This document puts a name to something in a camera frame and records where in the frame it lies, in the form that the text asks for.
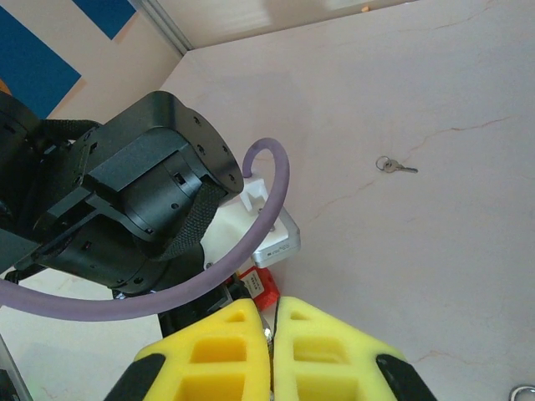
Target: white wall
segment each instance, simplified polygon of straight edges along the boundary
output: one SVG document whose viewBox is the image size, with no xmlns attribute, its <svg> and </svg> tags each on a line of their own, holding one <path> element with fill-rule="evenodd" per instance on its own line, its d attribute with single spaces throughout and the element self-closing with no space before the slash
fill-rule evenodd
<svg viewBox="0 0 535 401">
<path fill-rule="evenodd" d="M 196 48 L 413 0 L 159 0 Z"/>
<path fill-rule="evenodd" d="M 82 78 L 50 115 L 106 122 L 157 90 L 180 57 L 137 13 L 110 40 L 70 0 L 0 0 Z"/>
</svg>

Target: key ring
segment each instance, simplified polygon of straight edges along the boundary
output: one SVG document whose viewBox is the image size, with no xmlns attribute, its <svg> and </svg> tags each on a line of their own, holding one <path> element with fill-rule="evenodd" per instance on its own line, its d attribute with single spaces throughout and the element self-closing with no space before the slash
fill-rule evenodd
<svg viewBox="0 0 535 401">
<path fill-rule="evenodd" d="M 383 168 L 380 168 L 379 167 L 379 160 L 382 160 L 384 159 L 385 162 L 383 163 Z M 381 171 L 385 171 L 385 164 L 388 163 L 390 161 L 390 157 L 388 156 L 380 156 L 376 161 L 375 161 L 375 167 L 377 167 L 379 170 Z"/>
<path fill-rule="evenodd" d="M 515 387 L 511 390 L 509 401 L 520 401 L 520 396 L 525 393 L 532 393 L 535 396 L 535 386 L 523 384 L 522 386 Z"/>
</svg>

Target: white plastic part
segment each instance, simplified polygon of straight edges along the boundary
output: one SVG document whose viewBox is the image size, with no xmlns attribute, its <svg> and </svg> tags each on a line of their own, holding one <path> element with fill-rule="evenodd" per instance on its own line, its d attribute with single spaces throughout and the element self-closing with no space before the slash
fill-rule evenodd
<svg viewBox="0 0 535 401">
<path fill-rule="evenodd" d="M 264 207 L 267 198 L 268 190 L 260 175 L 254 174 L 251 178 L 244 179 L 243 192 L 240 194 L 241 201 L 221 206 L 202 238 L 205 265 L 213 264 L 221 259 L 240 241 Z M 255 254 L 284 243 L 288 238 L 288 229 L 279 217 Z M 273 262 L 266 263 L 255 262 L 259 267 L 266 267 L 278 260 L 273 259 Z"/>
</svg>

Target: purple cable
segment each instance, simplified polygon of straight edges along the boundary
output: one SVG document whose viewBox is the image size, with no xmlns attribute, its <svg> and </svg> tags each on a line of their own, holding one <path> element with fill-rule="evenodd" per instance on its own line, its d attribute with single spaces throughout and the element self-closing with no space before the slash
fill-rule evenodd
<svg viewBox="0 0 535 401">
<path fill-rule="evenodd" d="M 173 288 L 122 301 L 85 301 L 57 297 L 0 280 L 0 305 L 56 319 L 104 322 L 168 311 L 209 292 L 234 274 L 255 252 L 283 208 L 290 181 L 290 164 L 286 150 L 279 142 L 270 138 L 255 142 L 243 160 L 243 176 L 251 176 L 252 162 L 264 149 L 270 150 L 275 160 L 275 179 L 266 205 L 245 236 L 209 270 Z"/>
</svg>

